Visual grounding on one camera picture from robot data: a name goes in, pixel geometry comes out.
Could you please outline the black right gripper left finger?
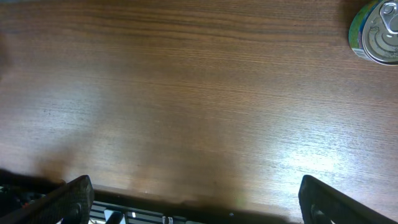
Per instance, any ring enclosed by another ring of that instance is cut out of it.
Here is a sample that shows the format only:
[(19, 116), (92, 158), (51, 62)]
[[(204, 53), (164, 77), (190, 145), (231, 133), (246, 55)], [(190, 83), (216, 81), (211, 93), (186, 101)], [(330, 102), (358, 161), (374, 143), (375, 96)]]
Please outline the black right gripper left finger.
[(69, 183), (17, 174), (1, 175), (1, 223), (84, 223), (95, 192), (88, 175)]

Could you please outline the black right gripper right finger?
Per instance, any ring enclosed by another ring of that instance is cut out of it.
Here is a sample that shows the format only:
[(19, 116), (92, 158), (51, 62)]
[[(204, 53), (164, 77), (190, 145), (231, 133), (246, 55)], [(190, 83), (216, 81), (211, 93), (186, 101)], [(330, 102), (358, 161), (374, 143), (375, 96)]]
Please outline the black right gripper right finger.
[(311, 175), (303, 176), (298, 199), (304, 224), (397, 224)]

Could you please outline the silver tin can green label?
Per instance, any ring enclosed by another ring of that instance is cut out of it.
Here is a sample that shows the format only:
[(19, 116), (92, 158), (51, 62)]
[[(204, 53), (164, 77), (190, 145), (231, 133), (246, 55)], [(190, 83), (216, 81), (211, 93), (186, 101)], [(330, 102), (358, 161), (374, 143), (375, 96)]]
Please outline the silver tin can green label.
[(373, 0), (359, 10), (348, 32), (349, 46), (360, 58), (397, 65), (397, 0)]

